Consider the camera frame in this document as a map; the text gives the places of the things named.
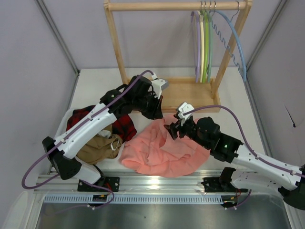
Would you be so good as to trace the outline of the wooden clothes rack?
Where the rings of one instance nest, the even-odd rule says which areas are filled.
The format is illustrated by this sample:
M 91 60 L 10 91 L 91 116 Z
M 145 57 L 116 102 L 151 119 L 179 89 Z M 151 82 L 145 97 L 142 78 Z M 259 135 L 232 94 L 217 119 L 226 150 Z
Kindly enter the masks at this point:
M 238 0 L 241 7 L 245 7 L 244 0 Z M 248 5 L 252 6 L 253 2 L 248 0 Z M 103 3 L 106 20 L 110 36 L 112 39 L 113 49 L 115 52 L 119 72 L 123 83 L 128 82 L 120 43 L 115 26 L 113 13 L 116 11 L 191 11 L 191 10 L 238 10 L 238 3 L 236 1 L 213 1 L 213 2 L 126 2 L 126 3 L 111 3 L 106 0 Z M 174 112 L 179 103 L 184 100 L 191 102 L 195 107 L 204 105 L 219 105 L 220 97 L 218 88 L 221 84 L 224 75 L 221 75 L 224 70 L 218 71 L 216 78 L 209 83 L 195 83 L 190 78 L 172 78 L 169 80 L 170 86 L 165 90 L 163 99 L 163 111 Z

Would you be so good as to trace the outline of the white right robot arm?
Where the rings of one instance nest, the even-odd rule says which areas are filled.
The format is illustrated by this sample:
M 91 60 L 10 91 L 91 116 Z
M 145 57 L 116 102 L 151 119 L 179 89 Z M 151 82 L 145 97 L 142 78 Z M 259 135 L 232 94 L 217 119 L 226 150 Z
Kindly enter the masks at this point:
M 284 203 L 305 209 L 305 168 L 294 166 L 265 154 L 254 152 L 245 141 L 221 133 L 220 126 L 211 117 L 194 121 L 179 119 L 164 125 L 172 139 L 187 136 L 210 155 L 222 162 L 250 169 L 248 175 L 236 168 L 225 167 L 219 176 L 222 189 L 251 189 L 269 192 L 283 198 Z

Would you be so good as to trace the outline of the aluminium mounting rail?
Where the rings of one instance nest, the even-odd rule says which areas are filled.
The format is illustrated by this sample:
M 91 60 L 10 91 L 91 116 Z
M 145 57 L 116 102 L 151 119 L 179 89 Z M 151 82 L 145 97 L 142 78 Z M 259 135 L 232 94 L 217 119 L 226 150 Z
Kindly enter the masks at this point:
M 112 184 L 112 189 L 117 188 L 119 194 L 193 195 L 197 191 L 206 192 L 202 185 L 203 180 L 207 177 L 220 177 L 222 170 L 199 170 L 189 175 L 171 178 L 144 175 L 127 169 L 105 170 L 103 173 L 106 177 L 119 178 L 118 182 Z M 60 177 L 56 177 L 48 181 L 54 175 L 55 173 L 39 175 L 38 188 L 35 188 L 34 192 L 48 194 L 78 193 L 79 180 L 77 178 L 62 180 Z M 246 169 L 238 169 L 232 175 L 232 181 L 235 182 L 237 187 L 251 189 L 259 193 L 271 193 L 272 195 L 275 195 L 277 189 L 284 186 L 285 183 L 291 184 L 289 178 L 297 178 L 297 175 L 282 170 L 263 174 Z

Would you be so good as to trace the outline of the cream clothes hanger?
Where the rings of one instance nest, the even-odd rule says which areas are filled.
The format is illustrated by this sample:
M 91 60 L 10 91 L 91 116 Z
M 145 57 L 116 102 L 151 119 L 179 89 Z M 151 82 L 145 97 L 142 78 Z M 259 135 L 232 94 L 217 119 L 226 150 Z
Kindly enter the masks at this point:
M 201 51 L 201 65 L 200 65 L 200 83 L 203 83 L 203 71 L 204 71 L 204 28 L 203 28 L 203 15 L 201 11 L 197 11 L 199 15 L 200 26 L 200 51 Z

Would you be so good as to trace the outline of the grey-green clothes hanger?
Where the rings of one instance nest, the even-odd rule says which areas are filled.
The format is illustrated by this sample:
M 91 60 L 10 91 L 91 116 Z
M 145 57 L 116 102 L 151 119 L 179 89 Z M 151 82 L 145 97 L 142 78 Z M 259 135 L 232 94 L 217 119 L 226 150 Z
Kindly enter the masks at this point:
M 208 20 L 208 66 L 207 66 L 207 82 L 209 83 L 211 80 L 211 73 L 212 73 L 212 60 L 213 60 L 213 39 L 212 39 L 212 17 L 210 12 L 207 11 L 205 13 Z

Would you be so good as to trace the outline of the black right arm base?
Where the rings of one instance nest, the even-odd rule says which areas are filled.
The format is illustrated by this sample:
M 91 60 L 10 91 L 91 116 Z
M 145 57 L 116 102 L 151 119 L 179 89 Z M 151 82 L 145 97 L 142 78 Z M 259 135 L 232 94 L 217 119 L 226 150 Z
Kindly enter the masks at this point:
M 201 184 L 204 187 L 205 192 L 212 193 L 212 192 L 228 192 L 227 188 L 221 186 L 219 182 L 219 177 L 204 177 Z

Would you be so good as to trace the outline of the right aluminium frame post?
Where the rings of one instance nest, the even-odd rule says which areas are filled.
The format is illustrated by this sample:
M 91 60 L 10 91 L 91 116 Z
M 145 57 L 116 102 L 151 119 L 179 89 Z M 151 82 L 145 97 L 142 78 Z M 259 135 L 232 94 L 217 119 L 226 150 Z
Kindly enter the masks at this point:
M 271 35 L 271 32 L 273 31 L 275 25 L 277 24 L 281 14 L 283 13 L 284 9 L 286 8 L 286 5 L 288 4 L 289 0 L 281 0 L 277 4 L 271 18 L 269 19 L 267 25 L 265 26 L 265 29 L 260 36 L 258 43 L 256 44 L 249 61 L 246 64 L 246 70 L 249 71 L 255 60 L 257 59 L 259 53 L 261 52 L 263 46 L 267 42 L 267 39 Z

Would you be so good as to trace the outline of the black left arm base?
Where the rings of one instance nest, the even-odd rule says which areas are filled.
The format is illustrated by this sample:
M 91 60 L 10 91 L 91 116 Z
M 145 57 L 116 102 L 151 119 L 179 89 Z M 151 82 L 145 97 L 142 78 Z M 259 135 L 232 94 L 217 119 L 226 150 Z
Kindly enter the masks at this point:
M 96 183 L 94 183 L 94 185 L 100 186 L 103 188 L 107 188 L 113 192 L 118 192 L 119 186 L 120 186 L 120 178 L 102 176 Z M 79 191 L 79 192 L 102 192 L 102 191 L 106 192 L 106 190 L 85 184 L 82 180 L 79 180 L 79 182 L 78 182 L 77 191 Z

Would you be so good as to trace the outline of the left aluminium frame post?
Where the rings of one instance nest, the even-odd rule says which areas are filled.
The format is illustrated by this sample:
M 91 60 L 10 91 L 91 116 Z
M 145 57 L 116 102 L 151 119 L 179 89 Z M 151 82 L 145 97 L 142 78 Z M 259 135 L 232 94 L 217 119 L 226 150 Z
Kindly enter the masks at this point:
M 45 19 L 49 29 L 51 30 L 57 44 L 59 45 L 60 49 L 62 50 L 65 58 L 67 59 L 69 65 L 71 66 L 71 68 L 73 69 L 74 73 L 79 76 L 80 74 L 80 70 L 77 67 L 77 64 L 75 62 L 75 60 L 73 59 L 73 56 L 65 42 L 65 40 L 63 39 L 46 3 L 44 0 L 35 0 L 36 5 L 38 6 L 43 18 Z

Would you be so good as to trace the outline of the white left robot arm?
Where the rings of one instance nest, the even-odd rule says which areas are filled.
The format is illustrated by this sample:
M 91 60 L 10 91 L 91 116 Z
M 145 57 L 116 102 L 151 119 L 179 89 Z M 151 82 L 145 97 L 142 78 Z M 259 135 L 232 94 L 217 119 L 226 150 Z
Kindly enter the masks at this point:
M 96 183 L 102 176 L 101 171 L 79 159 L 77 153 L 101 130 L 132 111 L 139 111 L 150 120 L 161 119 L 162 91 L 166 87 L 168 82 L 155 74 L 151 80 L 142 75 L 134 76 L 129 84 L 108 91 L 71 129 L 55 139 L 46 137 L 42 145 L 61 179 L 76 177 Z

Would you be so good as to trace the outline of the light blue clothes hanger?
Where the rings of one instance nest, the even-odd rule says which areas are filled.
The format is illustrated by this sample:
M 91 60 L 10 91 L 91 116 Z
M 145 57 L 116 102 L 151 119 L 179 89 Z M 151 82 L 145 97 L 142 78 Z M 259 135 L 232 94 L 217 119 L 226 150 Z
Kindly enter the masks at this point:
M 247 79 L 246 64 L 245 64 L 245 59 L 244 59 L 243 48 L 242 48 L 241 41 L 240 41 L 237 30 L 239 30 L 239 32 L 242 31 L 242 27 L 243 27 L 242 23 L 244 23 L 251 6 L 248 5 L 247 0 L 245 0 L 244 8 L 241 7 L 241 3 L 239 1 L 236 1 L 236 2 L 238 3 L 238 11 L 242 11 L 242 12 L 239 13 L 235 26 L 233 26 L 233 24 L 232 24 L 233 17 L 229 20 L 228 17 L 222 11 L 214 10 L 214 12 L 220 14 L 226 20 L 226 22 L 228 23 L 229 27 L 232 30 L 232 38 L 229 40 L 229 44 L 226 43 L 226 40 L 224 39 L 224 37 L 221 34 L 221 31 L 217 29 L 216 24 L 214 24 L 213 22 L 212 22 L 212 27 L 214 28 L 216 34 L 219 36 L 219 39 L 224 44 L 224 47 L 226 49 L 226 51 L 224 53 L 224 57 L 221 62 L 221 65 L 219 67 L 219 72 L 222 70 L 224 70 L 224 72 L 225 72 L 225 70 L 228 66 L 228 63 L 229 63 L 230 59 L 232 58 L 235 66 L 238 67 L 238 72 L 239 72 L 240 76 L 242 77 L 243 82 L 245 83 L 246 79 Z M 242 66 L 240 66 L 240 64 L 235 61 L 234 48 L 236 45 L 239 50 Z

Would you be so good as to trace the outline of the tan brown garment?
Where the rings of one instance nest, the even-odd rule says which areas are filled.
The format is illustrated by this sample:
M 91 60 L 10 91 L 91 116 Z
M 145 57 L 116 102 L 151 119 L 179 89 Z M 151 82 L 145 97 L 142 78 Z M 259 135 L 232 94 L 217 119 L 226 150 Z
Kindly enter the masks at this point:
M 90 165 L 96 165 L 105 159 L 116 158 L 121 146 L 122 139 L 112 132 L 112 125 L 109 125 L 80 149 L 77 158 Z

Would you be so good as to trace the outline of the purple clothes hanger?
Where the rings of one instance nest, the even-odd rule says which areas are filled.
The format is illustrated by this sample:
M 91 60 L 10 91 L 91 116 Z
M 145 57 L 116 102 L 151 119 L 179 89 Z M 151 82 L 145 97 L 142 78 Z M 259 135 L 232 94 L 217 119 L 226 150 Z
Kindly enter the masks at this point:
M 200 17 L 197 10 L 191 12 L 191 24 L 193 35 L 193 50 L 194 50 L 194 63 L 195 63 L 195 82 L 200 81 L 201 70 L 201 29 Z

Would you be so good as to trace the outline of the pink skirt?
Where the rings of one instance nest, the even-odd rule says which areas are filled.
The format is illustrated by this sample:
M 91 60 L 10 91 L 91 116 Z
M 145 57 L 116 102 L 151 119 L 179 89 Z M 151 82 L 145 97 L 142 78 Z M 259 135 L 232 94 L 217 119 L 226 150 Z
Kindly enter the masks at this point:
M 169 114 L 151 122 L 124 144 L 119 162 L 150 176 L 180 177 L 195 172 L 208 160 L 210 152 L 188 137 L 173 140 L 164 125 L 176 121 Z

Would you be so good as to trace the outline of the red plaid garment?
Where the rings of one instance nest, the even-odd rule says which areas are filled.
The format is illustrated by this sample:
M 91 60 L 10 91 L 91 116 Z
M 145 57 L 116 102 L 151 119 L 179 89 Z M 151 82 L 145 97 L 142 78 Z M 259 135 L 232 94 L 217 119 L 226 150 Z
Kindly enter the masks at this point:
M 73 110 L 72 116 L 67 121 L 66 131 L 83 119 L 94 107 L 95 105 L 90 105 L 82 109 Z M 133 121 L 126 114 L 112 124 L 112 133 L 118 135 L 124 143 L 130 141 L 137 134 L 137 131 Z

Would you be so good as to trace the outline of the lime green clothes hanger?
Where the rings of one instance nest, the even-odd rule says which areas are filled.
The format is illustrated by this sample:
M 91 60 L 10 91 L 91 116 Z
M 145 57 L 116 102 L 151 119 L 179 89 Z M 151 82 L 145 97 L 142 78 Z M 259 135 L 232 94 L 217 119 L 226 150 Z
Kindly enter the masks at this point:
M 201 17 L 203 23 L 203 74 L 202 74 L 202 83 L 207 82 L 208 74 L 208 64 L 209 64 L 209 19 L 206 11 L 201 10 Z

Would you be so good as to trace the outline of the aluminium frame post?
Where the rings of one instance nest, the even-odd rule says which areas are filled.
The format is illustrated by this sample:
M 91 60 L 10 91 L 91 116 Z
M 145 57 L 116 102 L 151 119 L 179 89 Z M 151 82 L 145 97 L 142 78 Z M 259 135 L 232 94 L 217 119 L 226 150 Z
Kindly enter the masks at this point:
M 45 19 L 49 29 L 51 30 L 57 44 L 59 45 L 60 49 L 62 50 L 65 58 L 67 59 L 69 65 L 71 66 L 71 68 L 73 69 L 74 73 L 79 76 L 80 74 L 80 70 L 77 67 L 77 64 L 75 62 L 75 60 L 73 59 L 73 56 L 65 42 L 65 40 L 63 39 L 46 3 L 44 0 L 35 0 L 36 5 L 38 6 L 43 18 Z
M 271 18 L 269 19 L 267 25 L 265 26 L 265 29 L 260 36 L 258 43 L 256 44 L 249 61 L 246 64 L 246 70 L 249 71 L 255 60 L 257 59 L 259 53 L 261 52 L 263 46 L 267 42 L 267 39 L 271 35 L 271 32 L 273 31 L 275 25 L 277 24 L 281 14 L 283 13 L 284 9 L 286 8 L 286 5 L 288 4 L 289 0 L 281 0 L 277 4 Z

